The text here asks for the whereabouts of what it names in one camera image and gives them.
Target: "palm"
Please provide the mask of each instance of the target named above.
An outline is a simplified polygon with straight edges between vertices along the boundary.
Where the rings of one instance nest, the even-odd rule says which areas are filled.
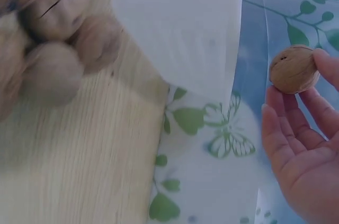
[[[271,87],[271,108],[263,112],[263,145],[289,204],[310,223],[337,223],[328,211],[336,211],[333,206],[339,202],[339,114],[315,89],[300,97],[330,140],[310,128],[294,95]]]

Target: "fingernail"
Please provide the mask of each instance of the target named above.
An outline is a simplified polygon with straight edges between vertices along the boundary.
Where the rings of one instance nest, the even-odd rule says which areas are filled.
[[[266,107],[268,107],[268,105],[266,103],[262,104],[261,111],[263,111]]]

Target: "walnut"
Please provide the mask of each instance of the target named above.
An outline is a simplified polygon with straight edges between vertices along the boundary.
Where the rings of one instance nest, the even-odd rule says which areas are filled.
[[[0,32],[0,121],[17,101],[24,64],[24,45],[12,33]]]
[[[77,94],[84,68],[76,51],[63,42],[48,42],[27,57],[23,93],[41,104],[60,106]]]
[[[34,0],[19,20],[39,42],[65,41],[81,26],[88,0]]]
[[[310,89],[318,82],[319,76],[313,49],[304,45],[286,48],[274,57],[270,65],[270,81],[286,94]]]
[[[85,73],[95,73],[115,62],[121,42],[121,27],[107,15],[93,15],[85,19],[73,42]]]

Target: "finger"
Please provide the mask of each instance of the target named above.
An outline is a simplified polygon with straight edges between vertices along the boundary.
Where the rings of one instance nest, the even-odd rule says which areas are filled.
[[[319,73],[339,91],[339,58],[329,56],[320,48],[313,51],[313,57]]]
[[[274,86],[270,86],[266,91],[266,104],[275,110],[279,118],[281,131],[285,137],[294,137],[293,130],[286,118],[282,93]]]
[[[339,131],[339,113],[313,87],[299,94],[314,121],[328,139]]]
[[[266,93],[266,103],[275,110],[279,119],[281,131],[287,138],[293,152],[298,154],[305,151],[306,147],[295,138],[291,125],[286,117],[283,94],[274,86],[269,87]]]
[[[326,142],[326,140],[315,130],[311,129],[299,105],[295,95],[283,95],[286,117],[291,125],[296,138],[306,147],[315,149]]]
[[[279,118],[273,108],[262,106],[262,143],[271,161],[273,172],[278,175],[295,154],[281,131]]]

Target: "pile of walnuts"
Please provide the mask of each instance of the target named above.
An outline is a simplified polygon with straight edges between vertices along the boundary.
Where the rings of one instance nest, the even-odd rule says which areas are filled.
[[[117,59],[120,25],[110,15],[85,17],[87,0],[8,4],[8,12],[16,10],[36,45],[25,53],[15,34],[0,31],[0,121],[11,113],[20,93],[51,106],[69,103],[84,74],[97,73]]]

